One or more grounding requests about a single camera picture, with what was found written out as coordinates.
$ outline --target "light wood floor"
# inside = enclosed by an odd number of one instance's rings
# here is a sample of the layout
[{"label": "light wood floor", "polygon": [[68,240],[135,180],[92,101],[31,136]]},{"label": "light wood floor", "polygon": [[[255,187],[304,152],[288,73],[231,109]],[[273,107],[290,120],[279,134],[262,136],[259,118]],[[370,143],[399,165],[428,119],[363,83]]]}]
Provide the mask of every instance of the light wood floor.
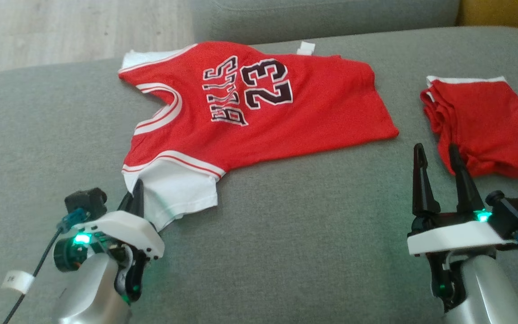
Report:
[{"label": "light wood floor", "polygon": [[186,0],[0,0],[0,71],[191,43]]}]

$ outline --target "red jersey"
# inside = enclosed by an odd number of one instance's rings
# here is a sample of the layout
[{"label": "red jersey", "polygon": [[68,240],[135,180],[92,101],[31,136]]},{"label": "red jersey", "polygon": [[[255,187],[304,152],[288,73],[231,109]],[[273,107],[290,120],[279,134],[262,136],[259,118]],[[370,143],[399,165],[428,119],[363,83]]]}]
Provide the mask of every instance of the red jersey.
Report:
[{"label": "red jersey", "polygon": [[370,66],[339,56],[206,42],[129,53],[119,78],[168,103],[137,125],[123,166],[130,191],[140,177],[165,201],[146,207],[158,230],[216,205],[214,182],[234,168],[398,135]]}]

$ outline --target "folded red shorts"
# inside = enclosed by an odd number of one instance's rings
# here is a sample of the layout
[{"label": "folded red shorts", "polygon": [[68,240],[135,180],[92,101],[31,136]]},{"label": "folded red shorts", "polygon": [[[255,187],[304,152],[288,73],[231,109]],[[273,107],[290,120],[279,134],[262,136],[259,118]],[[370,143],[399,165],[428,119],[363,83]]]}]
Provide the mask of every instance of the folded red shorts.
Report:
[{"label": "folded red shorts", "polygon": [[421,100],[448,170],[453,174],[449,145],[455,143],[471,175],[518,178],[518,96],[505,78],[428,76],[427,86]]}]

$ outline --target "gray fabric surface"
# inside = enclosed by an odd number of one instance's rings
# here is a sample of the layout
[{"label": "gray fabric surface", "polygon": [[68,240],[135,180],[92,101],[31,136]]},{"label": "gray fabric surface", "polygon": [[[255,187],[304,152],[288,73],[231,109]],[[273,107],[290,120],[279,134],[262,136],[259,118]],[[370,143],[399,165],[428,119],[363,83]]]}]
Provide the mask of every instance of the gray fabric surface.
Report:
[{"label": "gray fabric surface", "polygon": [[459,0],[191,0],[196,41],[242,44],[455,24]]},{"label": "gray fabric surface", "polygon": [[[446,28],[316,39],[318,55],[366,61],[401,134],[396,139],[235,170],[219,206],[162,231],[166,254],[144,275],[132,324],[424,323],[442,306],[429,267],[407,254],[412,149],[423,142],[445,211],[454,179],[436,153],[419,92],[425,76],[506,77],[518,93],[518,29]],[[259,45],[291,53],[298,42]],[[33,271],[63,198],[103,188],[110,210],[134,125],[159,104],[117,78],[120,60],[0,73],[0,284]],[[518,195],[518,180],[476,179]],[[498,257],[518,291],[518,252]],[[47,260],[14,324],[47,324],[70,274]],[[0,322],[18,293],[0,289]]]}]

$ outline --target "green led light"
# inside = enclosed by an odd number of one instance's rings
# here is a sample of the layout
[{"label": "green led light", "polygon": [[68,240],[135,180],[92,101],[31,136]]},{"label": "green led light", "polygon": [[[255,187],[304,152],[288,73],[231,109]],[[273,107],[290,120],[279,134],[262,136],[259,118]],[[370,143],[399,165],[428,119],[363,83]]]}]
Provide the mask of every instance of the green led light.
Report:
[{"label": "green led light", "polygon": [[75,244],[89,244],[91,242],[91,234],[77,234],[73,242]]},{"label": "green led light", "polygon": [[487,209],[484,209],[482,211],[475,211],[475,217],[477,218],[478,221],[480,221],[481,223],[485,223],[487,220],[489,220],[489,217],[491,217],[491,215],[493,215],[493,213],[491,213],[490,211],[487,211]]}]

